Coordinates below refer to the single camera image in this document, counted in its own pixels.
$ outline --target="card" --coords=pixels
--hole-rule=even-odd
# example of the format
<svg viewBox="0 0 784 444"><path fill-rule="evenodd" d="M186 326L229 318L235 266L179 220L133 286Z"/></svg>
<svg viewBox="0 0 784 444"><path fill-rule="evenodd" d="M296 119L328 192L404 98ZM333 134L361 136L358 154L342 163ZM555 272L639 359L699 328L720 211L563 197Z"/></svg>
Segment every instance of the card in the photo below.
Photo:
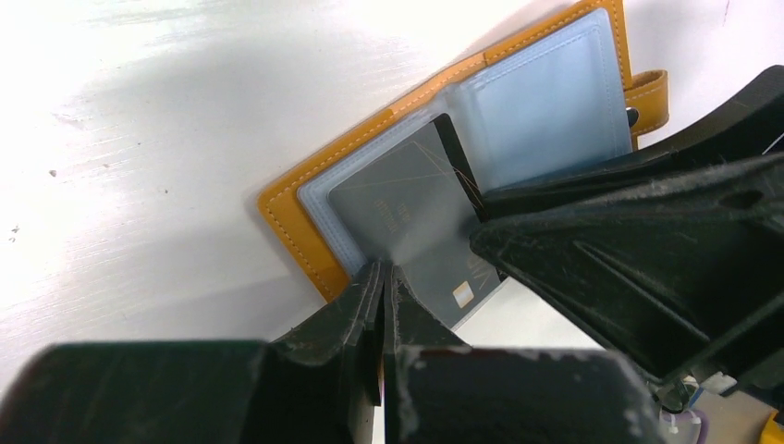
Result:
<svg viewBox="0 0 784 444"><path fill-rule="evenodd" d="M449 327L500 283L469 246L483 208L448 115L348 177L328 200L365 256L400 265L419 301Z"/></svg>

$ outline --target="white table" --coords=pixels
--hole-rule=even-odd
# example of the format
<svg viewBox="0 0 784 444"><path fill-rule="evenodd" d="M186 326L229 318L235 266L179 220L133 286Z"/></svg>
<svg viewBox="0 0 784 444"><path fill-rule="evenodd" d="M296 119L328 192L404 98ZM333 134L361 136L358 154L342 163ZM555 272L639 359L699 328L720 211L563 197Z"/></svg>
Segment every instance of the white table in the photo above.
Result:
<svg viewBox="0 0 784 444"><path fill-rule="evenodd" d="M257 193L546 1L0 4L0 394L52 342L273 339L305 319L323 301ZM780 0L628 0L627 16L633 70L671 76L647 143L784 63ZM593 345L515 285L459 333Z"/></svg>

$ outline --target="orange leather wallet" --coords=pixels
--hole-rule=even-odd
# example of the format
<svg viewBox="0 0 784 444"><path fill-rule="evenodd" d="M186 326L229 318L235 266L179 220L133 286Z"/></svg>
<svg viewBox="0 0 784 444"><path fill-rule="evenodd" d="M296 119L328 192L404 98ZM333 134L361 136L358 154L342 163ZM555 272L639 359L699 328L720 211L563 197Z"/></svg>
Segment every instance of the orange leather wallet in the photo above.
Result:
<svg viewBox="0 0 784 444"><path fill-rule="evenodd" d="M295 166L259 196L260 213L328 302L348 285L349 276L301 205L297 195L298 188L361 148L375 136L394 127L413 111L428 104L448 85L466 80L600 8L607 12L612 26L626 105L639 111L639 118L631 127L632 143L636 146L638 135L656 130L667 122L667 73L664 70L655 70L631 75L620 0L582 0L442 70Z"/></svg>

